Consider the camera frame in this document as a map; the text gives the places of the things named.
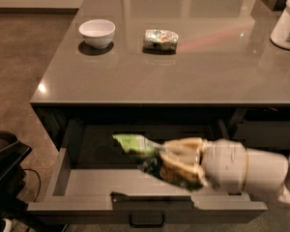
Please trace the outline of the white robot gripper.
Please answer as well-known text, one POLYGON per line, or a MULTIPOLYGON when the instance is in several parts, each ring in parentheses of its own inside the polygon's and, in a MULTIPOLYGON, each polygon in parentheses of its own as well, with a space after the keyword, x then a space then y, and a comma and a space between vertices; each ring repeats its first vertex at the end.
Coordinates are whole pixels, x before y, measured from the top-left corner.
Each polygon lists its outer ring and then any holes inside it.
POLYGON ((240 142, 208 141, 204 149, 202 138, 189 137, 165 141, 163 148, 170 152, 159 153, 162 160, 159 174, 163 180, 175 182, 183 178, 205 187, 209 180, 215 188, 228 192, 242 190, 247 174, 247 150, 240 142), (203 151, 200 164, 199 154, 203 151))

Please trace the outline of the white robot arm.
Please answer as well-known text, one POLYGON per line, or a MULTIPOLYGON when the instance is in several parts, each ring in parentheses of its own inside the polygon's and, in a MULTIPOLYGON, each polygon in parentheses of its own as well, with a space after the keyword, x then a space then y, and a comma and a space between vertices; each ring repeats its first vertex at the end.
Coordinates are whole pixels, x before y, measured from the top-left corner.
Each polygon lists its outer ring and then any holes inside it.
POLYGON ((269 194, 290 206, 290 161, 282 154, 189 137, 164 142, 159 156, 168 170, 193 184, 231 194, 269 194))

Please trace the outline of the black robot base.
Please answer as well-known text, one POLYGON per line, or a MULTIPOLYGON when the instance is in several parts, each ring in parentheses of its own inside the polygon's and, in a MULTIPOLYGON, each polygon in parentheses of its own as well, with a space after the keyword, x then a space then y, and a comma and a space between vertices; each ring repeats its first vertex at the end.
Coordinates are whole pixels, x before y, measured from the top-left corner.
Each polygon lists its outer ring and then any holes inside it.
POLYGON ((0 130, 0 232, 7 228, 9 218, 26 225, 33 223, 28 205, 16 197, 24 185, 25 173, 20 164, 31 151, 13 133, 0 130))

